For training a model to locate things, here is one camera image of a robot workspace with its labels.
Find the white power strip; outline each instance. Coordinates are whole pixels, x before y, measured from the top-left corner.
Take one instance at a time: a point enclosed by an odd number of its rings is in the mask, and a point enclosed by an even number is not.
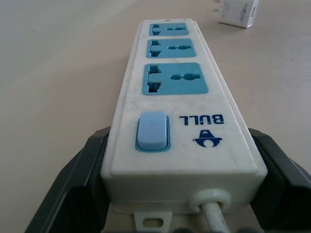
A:
[[[196,22],[143,21],[101,170],[113,207],[134,213],[138,230],[167,232],[172,213],[244,207],[266,173]],[[164,224],[145,228],[146,218]]]

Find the blue outlet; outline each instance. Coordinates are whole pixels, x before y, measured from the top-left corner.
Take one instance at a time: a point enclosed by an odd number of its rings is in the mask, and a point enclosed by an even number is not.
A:
[[[148,40],[148,58],[195,57],[190,39]]]
[[[157,23],[150,24],[149,35],[189,35],[189,31],[185,23]]]
[[[205,94],[208,88],[198,63],[147,64],[144,69],[144,95]]]

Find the power switch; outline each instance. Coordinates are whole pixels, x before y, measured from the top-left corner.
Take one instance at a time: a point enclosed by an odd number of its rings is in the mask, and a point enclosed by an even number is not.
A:
[[[139,118],[137,142],[142,150],[164,150],[167,140],[167,115],[164,112],[146,112]]]

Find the white device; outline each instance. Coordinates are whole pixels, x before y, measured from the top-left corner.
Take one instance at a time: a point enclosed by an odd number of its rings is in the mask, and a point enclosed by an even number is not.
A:
[[[248,28],[253,25],[259,0],[221,0],[219,22]]]
[[[196,22],[140,23],[101,170],[114,209],[142,231],[167,232],[173,213],[200,206],[217,222],[213,213],[245,207],[266,174]],[[145,228],[146,218],[163,226]]]

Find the white cable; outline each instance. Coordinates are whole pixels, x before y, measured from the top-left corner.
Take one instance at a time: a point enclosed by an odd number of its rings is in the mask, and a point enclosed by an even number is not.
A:
[[[222,211],[217,202],[208,202],[202,204],[205,219],[211,231],[218,233],[230,233],[225,222]]]

